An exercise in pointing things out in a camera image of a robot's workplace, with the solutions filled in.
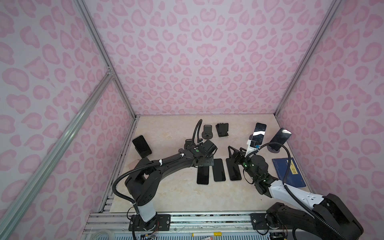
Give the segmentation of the black folding phone stand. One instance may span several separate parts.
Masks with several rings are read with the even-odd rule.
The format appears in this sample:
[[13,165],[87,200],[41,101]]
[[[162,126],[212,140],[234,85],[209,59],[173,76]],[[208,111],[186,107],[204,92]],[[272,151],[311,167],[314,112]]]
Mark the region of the black folding phone stand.
[[228,123],[218,123],[218,124],[216,124],[216,130],[217,130],[219,138],[227,137],[229,135],[228,134],[229,124]]

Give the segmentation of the black phone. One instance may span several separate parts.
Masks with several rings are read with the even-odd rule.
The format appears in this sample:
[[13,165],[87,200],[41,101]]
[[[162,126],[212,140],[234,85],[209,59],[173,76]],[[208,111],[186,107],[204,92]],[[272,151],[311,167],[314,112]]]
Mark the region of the black phone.
[[252,148],[257,148],[263,143],[266,129],[267,129],[266,124],[256,123],[254,133],[252,135],[251,143],[250,143],[250,146]]
[[197,184],[198,185],[208,185],[209,184],[209,172],[210,167],[204,166],[198,168],[197,174]]
[[242,179],[239,165],[229,158],[226,159],[228,174],[231,181],[240,181]]
[[214,165],[212,166],[212,169],[215,182],[224,182],[226,180],[222,159],[214,159]]
[[281,147],[280,145],[277,145],[276,143],[284,145],[285,142],[291,137],[292,133],[288,131],[285,128],[280,128],[278,132],[274,135],[274,137],[271,139],[271,148],[275,149],[276,151]]
[[152,154],[152,150],[143,135],[134,138],[132,143],[142,159]]

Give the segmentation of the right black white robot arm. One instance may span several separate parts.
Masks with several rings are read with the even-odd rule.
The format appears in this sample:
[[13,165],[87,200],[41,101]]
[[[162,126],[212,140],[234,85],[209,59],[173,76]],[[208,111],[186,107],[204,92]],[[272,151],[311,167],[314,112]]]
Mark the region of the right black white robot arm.
[[303,230],[322,240],[358,240],[364,233],[363,226],[338,196],[306,192],[273,177],[258,149],[246,153],[243,148],[229,146],[228,150],[230,161],[243,167],[259,194],[277,200],[267,209],[268,226],[290,226],[293,235]]

